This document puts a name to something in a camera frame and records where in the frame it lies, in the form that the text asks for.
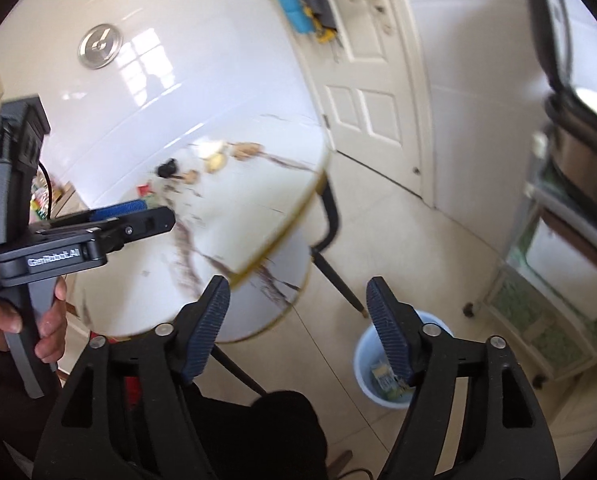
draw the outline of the door frame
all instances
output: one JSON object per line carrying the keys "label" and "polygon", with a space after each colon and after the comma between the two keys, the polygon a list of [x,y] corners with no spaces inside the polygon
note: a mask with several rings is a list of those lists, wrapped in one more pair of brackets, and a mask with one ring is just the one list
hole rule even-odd
{"label": "door frame", "polygon": [[[274,0],[275,7],[281,15],[283,26],[288,33],[294,55],[298,60],[301,72],[305,78],[307,88],[312,96],[313,105],[319,115],[321,126],[327,129],[331,145],[335,143],[331,132],[325,124],[323,104],[316,89],[309,63],[305,58],[302,49],[296,41],[295,32],[277,0]],[[421,150],[421,198],[429,207],[435,207],[435,157],[434,157],[434,130],[431,111],[431,93],[427,79],[427,71],[422,55],[421,38],[416,27],[413,11],[409,0],[391,0],[398,31],[403,42],[403,48],[407,56],[409,66],[409,79],[413,90],[414,108],[416,110],[416,124],[418,127],[419,149]]]}

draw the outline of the blue gripper pad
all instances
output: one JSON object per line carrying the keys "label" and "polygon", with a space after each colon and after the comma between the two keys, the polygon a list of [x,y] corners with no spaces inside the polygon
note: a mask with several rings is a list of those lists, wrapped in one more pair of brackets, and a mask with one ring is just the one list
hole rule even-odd
{"label": "blue gripper pad", "polygon": [[416,355],[412,352],[416,354],[420,348],[418,329],[422,326],[418,314],[411,305],[396,300],[380,277],[367,284],[367,309],[393,372],[414,386],[418,370],[413,366]]}
{"label": "blue gripper pad", "polygon": [[[212,282],[210,282],[206,291],[211,287]],[[198,306],[204,303],[203,296],[197,301]],[[186,360],[181,370],[181,376],[187,384],[191,383],[194,377],[199,376],[208,363],[210,352],[216,341],[216,335],[218,335],[227,308],[229,308],[229,298],[229,284],[226,279],[221,277],[221,281],[209,298],[207,308],[198,319],[187,343]]]}
{"label": "blue gripper pad", "polygon": [[101,222],[107,218],[127,215],[128,213],[137,213],[145,209],[147,209],[147,204],[144,200],[131,200],[129,202],[110,205],[109,207],[101,207],[92,212],[90,222]]}

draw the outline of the person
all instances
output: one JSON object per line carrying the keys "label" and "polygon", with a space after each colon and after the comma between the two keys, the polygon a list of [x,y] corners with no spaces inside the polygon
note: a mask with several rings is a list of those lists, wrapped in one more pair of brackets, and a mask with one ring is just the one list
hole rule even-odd
{"label": "person", "polygon": [[[40,341],[36,355],[46,363],[64,354],[67,332],[67,286],[56,282],[52,307],[38,322]],[[0,301],[0,478],[29,477],[38,443],[60,395],[56,390],[40,399],[25,393],[5,332],[17,333],[21,317]],[[196,384],[184,389],[184,398],[205,453],[220,480],[242,478],[274,480],[326,480],[327,441],[310,402],[297,392],[274,392],[241,406],[204,397]],[[148,438],[134,409],[139,446]]]}

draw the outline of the caster wheel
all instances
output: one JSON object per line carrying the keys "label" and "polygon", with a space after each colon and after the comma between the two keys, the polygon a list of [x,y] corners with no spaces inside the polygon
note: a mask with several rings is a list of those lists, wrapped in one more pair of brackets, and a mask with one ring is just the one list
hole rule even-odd
{"label": "caster wheel", "polygon": [[465,306],[463,307],[463,314],[465,314],[465,317],[475,316],[475,313],[473,312],[473,303],[465,304]]}
{"label": "caster wheel", "polygon": [[534,376],[534,378],[532,379],[532,386],[534,387],[534,390],[542,390],[543,385],[546,382],[547,382],[547,377],[545,377],[543,374],[536,374]]}

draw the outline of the black cable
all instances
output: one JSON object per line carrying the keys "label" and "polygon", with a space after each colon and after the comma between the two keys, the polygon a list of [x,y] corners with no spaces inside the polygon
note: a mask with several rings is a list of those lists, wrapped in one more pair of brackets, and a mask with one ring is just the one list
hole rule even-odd
{"label": "black cable", "polygon": [[45,182],[48,183],[48,193],[50,194],[50,199],[48,200],[48,220],[51,218],[52,214],[52,183],[50,182],[50,175],[48,174],[48,170],[45,169],[45,166],[41,161],[38,162],[40,166],[40,170],[43,172],[43,176],[45,177]]}
{"label": "black cable", "polygon": [[350,469],[349,471],[347,471],[347,472],[343,473],[341,476],[339,476],[336,480],[341,480],[342,478],[345,478],[346,476],[349,476],[354,473],[366,473],[367,476],[369,477],[369,480],[374,480],[374,475],[372,475],[372,472],[369,469],[365,469],[364,467]]}

